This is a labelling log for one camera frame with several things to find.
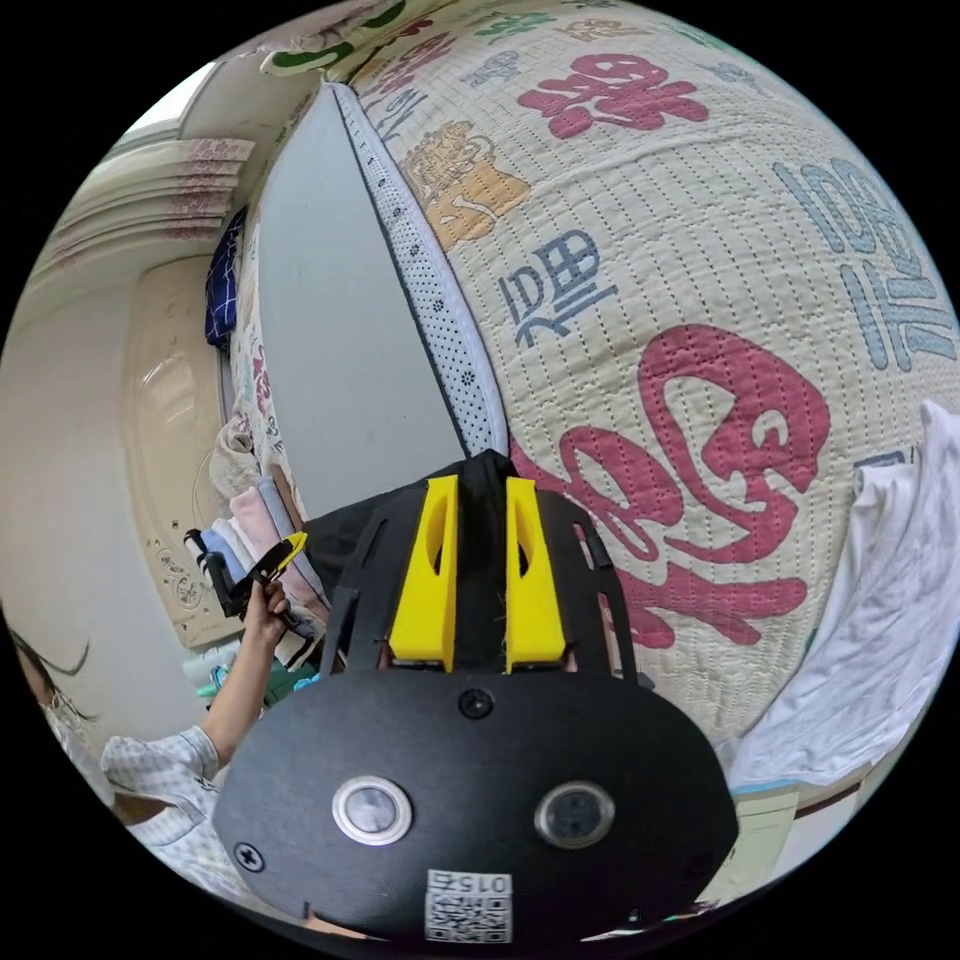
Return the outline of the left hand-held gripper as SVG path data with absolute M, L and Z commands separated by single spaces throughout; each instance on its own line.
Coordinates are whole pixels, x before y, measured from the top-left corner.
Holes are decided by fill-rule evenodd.
M 221 610 L 227 618 L 243 619 L 252 595 L 254 583 L 261 586 L 277 580 L 302 553 L 307 534 L 294 532 L 271 547 L 253 567 L 235 580 L 224 559 L 221 559 Z

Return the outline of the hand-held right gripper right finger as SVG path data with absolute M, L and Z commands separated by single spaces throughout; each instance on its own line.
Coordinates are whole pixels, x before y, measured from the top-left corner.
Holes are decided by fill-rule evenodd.
M 505 668 L 508 673 L 563 663 L 563 630 L 553 569 L 531 480 L 506 485 Z

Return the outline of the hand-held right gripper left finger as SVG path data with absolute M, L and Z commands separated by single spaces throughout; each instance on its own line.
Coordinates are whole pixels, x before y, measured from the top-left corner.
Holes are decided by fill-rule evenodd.
M 458 577 L 459 482 L 428 481 L 389 636 L 393 661 L 453 670 Z

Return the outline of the person's left hand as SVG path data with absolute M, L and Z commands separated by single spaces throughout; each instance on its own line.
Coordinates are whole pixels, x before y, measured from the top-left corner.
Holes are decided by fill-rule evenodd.
M 253 581 L 242 618 L 243 645 L 274 650 L 287 632 L 285 616 L 289 611 L 290 605 L 279 581 L 266 584 Z

